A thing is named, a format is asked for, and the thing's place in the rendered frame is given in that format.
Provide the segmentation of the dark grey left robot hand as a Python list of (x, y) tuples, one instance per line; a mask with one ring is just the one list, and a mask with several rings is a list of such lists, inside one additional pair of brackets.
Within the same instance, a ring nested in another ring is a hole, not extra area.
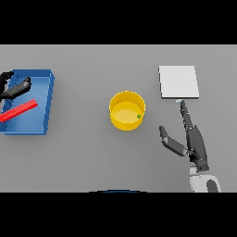
[(5, 90), (7, 81), (14, 75), (13, 71), (2, 72), (0, 74), (0, 102), (4, 99), (15, 99), (31, 89), (31, 78), (26, 77), (22, 83)]

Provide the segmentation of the pale square measuring scale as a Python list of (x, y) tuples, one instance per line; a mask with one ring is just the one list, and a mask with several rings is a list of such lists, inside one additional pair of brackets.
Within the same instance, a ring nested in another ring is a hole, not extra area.
[(199, 90), (194, 66), (159, 66), (162, 99), (198, 99)]

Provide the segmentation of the yellow bowl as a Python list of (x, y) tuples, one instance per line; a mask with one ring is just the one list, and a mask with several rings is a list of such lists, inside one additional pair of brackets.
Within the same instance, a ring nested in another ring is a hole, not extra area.
[(133, 91), (121, 91), (109, 102), (111, 123), (121, 131), (136, 130), (143, 122), (145, 110), (145, 101)]

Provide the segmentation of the red beaker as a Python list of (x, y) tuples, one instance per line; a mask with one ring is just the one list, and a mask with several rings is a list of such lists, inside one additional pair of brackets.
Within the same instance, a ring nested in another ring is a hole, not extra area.
[(37, 107), (38, 104), (35, 100), (28, 101), (24, 104), (21, 104), (19, 106), (16, 106), (14, 108), (9, 109), (8, 111), (0, 114), (0, 122), (5, 122), (7, 120), (10, 120), (30, 109), (33, 109)]

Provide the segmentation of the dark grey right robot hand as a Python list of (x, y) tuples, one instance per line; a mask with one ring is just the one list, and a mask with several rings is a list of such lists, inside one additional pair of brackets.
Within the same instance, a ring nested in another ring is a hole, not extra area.
[(188, 107), (181, 100), (181, 115), (186, 132), (187, 146), (170, 137), (163, 126), (159, 127), (161, 143), (178, 156), (188, 156), (198, 171), (208, 171), (207, 152), (203, 136), (196, 125), (193, 125)]

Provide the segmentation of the blue plastic tray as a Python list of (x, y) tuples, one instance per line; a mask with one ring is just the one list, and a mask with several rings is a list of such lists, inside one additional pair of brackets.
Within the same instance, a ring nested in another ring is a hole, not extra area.
[(0, 133), (5, 135), (46, 135), (55, 77), (51, 69), (14, 69), (7, 88), (13, 89), (26, 78), (31, 88), (15, 99), (5, 99), (2, 113), (20, 107), (21, 113), (4, 122)]

